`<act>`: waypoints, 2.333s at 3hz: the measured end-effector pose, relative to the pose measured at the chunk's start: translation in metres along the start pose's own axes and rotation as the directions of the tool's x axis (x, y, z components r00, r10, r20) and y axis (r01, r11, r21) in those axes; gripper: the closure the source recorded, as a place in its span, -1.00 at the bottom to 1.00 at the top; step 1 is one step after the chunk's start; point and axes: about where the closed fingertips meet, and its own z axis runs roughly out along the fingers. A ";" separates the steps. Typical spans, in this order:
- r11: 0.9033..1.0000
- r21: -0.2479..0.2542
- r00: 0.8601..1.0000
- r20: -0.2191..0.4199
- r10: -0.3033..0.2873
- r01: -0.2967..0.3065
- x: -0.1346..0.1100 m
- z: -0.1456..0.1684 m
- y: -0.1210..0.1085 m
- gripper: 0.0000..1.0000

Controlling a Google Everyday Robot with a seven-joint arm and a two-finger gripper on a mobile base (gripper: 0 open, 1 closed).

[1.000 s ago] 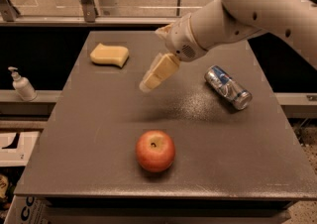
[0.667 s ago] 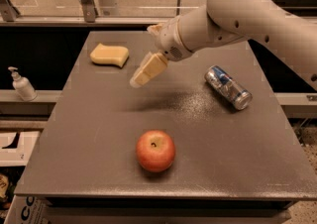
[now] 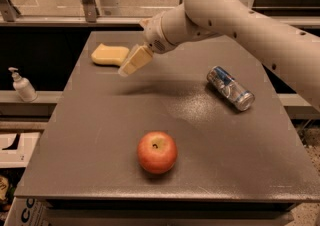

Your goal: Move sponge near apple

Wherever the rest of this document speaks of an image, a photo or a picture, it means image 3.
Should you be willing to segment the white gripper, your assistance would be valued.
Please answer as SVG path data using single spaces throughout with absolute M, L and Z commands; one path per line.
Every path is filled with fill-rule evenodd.
M 143 39 L 146 45 L 135 45 L 131 49 L 118 70 L 123 77 L 147 65 L 153 59 L 153 52 L 164 54 L 177 47 L 169 39 L 169 31 L 174 25 L 174 18 L 169 12 L 161 12 L 151 18 L 143 18 L 139 24 L 143 28 Z

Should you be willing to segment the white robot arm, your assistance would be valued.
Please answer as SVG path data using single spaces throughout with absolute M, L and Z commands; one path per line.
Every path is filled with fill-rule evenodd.
M 140 21 L 143 43 L 134 46 L 119 74 L 128 76 L 182 43 L 226 35 L 320 110 L 320 38 L 262 15 L 239 0 L 184 0 Z

